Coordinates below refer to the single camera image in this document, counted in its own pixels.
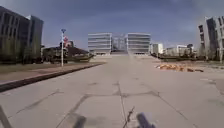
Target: white building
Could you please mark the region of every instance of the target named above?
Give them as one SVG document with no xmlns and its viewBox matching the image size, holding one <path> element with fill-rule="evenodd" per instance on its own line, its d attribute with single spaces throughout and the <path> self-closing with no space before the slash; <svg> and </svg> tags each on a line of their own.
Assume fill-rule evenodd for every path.
<svg viewBox="0 0 224 128">
<path fill-rule="evenodd" d="M 163 44 L 152 44 L 152 52 L 155 54 L 162 54 L 163 53 Z"/>
<path fill-rule="evenodd" d="M 223 56 L 224 17 L 206 18 L 199 26 L 200 49 L 199 55 L 207 59 L 218 59 Z"/>
<path fill-rule="evenodd" d="M 89 52 L 93 54 L 110 54 L 112 51 L 112 34 L 88 34 Z"/>
<path fill-rule="evenodd" d="M 166 54 L 169 56 L 182 56 L 184 55 L 185 51 L 188 50 L 187 46 L 185 45 L 177 45 L 176 47 L 166 48 Z"/>
<path fill-rule="evenodd" d="M 150 34 L 128 33 L 126 35 L 127 51 L 129 54 L 148 54 Z"/>
</svg>

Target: glass facade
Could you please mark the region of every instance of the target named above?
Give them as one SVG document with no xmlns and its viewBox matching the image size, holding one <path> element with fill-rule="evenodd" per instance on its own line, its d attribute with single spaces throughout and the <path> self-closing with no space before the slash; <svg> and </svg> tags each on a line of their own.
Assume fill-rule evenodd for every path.
<svg viewBox="0 0 224 128">
<path fill-rule="evenodd" d="M 94 54 L 110 54 L 112 49 L 112 34 L 97 33 L 88 35 L 88 48 Z"/>
<path fill-rule="evenodd" d="M 126 37 L 127 49 L 133 54 L 149 53 L 150 34 L 128 33 Z"/>
</svg>

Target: grass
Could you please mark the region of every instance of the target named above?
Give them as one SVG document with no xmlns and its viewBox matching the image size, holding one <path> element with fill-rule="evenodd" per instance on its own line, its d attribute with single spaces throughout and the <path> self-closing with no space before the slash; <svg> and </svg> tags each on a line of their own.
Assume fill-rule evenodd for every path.
<svg viewBox="0 0 224 128">
<path fill-rule="evenodd" d="M 70 63 L 64 64 L 64 66 L 80 65 L 81 63 Z M 60 67 L 60 64 L 27 64 L 27 65 L 0 65 L 0 74 L 18 72 L 18 71 L 28 71 L 35 69 L 45 69 L 45 68 L 55 68 Z"/>
</svg>

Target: concrete pavement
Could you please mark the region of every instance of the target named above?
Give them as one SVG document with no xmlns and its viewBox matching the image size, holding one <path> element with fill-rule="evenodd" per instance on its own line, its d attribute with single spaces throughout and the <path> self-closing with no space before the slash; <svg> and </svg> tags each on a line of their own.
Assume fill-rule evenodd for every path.
<svg viewBox="0 0 224 128">
<path fill-rule="evenodd" d="M 0 93 L 14 128 L 122 128 L 133 107 L 158 128 L 222 128 L 221 74 L 156 69 L 151 57 L 113 56 L 107 64 Z"/>
</svg>

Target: building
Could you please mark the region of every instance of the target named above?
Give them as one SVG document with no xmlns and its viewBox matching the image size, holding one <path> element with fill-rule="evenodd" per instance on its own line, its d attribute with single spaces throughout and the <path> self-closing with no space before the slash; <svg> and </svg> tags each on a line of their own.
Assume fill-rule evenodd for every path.
<svg viewBox="0 0 224 128">
<path fill-rule="evenodd" d="M 0 6 L 0 61 L 21 62 L 41 57 L 43 21 Z"/>
<path fill-rule="evenodd" d="M 205 21 L 198 26 L 201 41 L 199 56 L 205 56 L 206 59 L 222 58 L 224 44 L 223 24 L 224 17 L 222 16 L 206 18 Z"/>
<path fill-rule="evenodd" d="M 152 44 L 152 52 L 155 54 L 162 54 L 163 53 L 163 44 Z"/>
<path fill-rule="evenodd" d="M 150 34 L 128 33 L 126 35 L 127 51 L 130 54 L 148 54 L 150 52 Z"/>
<path fill-rule="evenodd" d="M 28 16 L 27 19 L 29 19 L 28 47 L 31 58 L 36 59 L 41 56 L 43 21 L 32 15 Z"/>
<path fill-rule="evenodd" d="M 127 45 L 124 35 L 113 36 L 112 39 L 112 52 L 127 52 Z"/>
<path fill-rule="evenodd" d="M 189 48 L 185 45 L 177 45 L 175 47 L 166 48 L 164 52 L 169 56 L 183 56 L 188 49 Z"/>
<path fill-rule="evenodd" d="M 88 34 L 88 49 L 90 53 L 97 55 L 110 54 L 112 51 L 112 34 Z"/>
</svg>

